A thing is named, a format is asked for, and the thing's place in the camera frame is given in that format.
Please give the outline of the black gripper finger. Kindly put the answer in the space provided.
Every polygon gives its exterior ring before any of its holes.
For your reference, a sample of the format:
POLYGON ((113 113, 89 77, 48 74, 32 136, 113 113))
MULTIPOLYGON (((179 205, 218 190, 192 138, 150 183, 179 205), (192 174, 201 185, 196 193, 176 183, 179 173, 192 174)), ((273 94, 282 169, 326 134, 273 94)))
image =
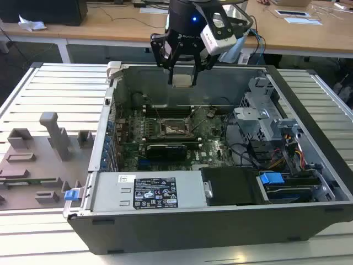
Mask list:
POLYGON ((158 67, 169 71, 168 84, 173 84, 173 74, 175 66, 175 53, 168 44, 169 33, 156 34, 150 37, 150 45, 158 67))
POLYGON ((192 71, 192 85, 197 84, 199 72, 211 70, 218 60, 218 55, 210 55, 206 48, 194 56, 194 68, 192 71))

